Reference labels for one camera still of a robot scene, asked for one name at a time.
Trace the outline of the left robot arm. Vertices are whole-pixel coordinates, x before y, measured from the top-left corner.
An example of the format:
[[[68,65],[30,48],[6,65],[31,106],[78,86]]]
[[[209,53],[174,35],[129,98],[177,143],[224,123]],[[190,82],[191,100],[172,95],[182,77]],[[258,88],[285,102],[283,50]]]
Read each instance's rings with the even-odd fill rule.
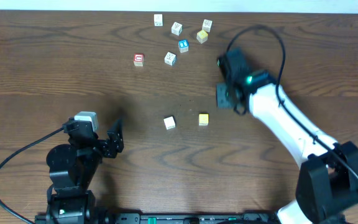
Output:
[[[55,146],[46,158],[52,185],[47,190],[45,223],[115,223],[112,212],[95,205],[88,187],[102,160],[114,159],[124,149],[122,120],[107,131],[105,140],[98,138],[90,121],[71,118],[62,128],[69,143]]]

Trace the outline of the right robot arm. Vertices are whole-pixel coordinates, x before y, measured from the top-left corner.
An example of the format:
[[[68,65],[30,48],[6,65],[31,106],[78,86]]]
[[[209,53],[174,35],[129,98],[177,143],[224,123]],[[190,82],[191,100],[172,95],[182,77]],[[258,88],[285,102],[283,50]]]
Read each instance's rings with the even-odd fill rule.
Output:
[[[217,59],[224,82],[216,87],[220,108],[240,107],[262,122],[300,169],[295,199],[276,212],[279,223],[331,223],[358,204],[358,148],[338,143],[313,124],[267,70],[254,70],[240,49]]]

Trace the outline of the plain white block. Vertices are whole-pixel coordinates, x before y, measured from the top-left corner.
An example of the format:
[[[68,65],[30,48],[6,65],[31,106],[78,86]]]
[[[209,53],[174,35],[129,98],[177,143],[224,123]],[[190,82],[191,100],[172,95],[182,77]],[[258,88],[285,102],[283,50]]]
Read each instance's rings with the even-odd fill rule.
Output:
[[[173,129],[176,127],[175,118],[173,116],[169,116],[163,119],[166,130]]]

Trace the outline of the yellow block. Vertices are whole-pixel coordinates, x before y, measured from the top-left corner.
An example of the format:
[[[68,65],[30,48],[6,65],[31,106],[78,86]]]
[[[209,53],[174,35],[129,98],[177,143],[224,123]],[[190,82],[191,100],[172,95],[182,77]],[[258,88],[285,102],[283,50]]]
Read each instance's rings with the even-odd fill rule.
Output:
[[[200,126],[207,126],[209,124],[209,114],[208,113],[200,113],[198,121],[199,121]]]

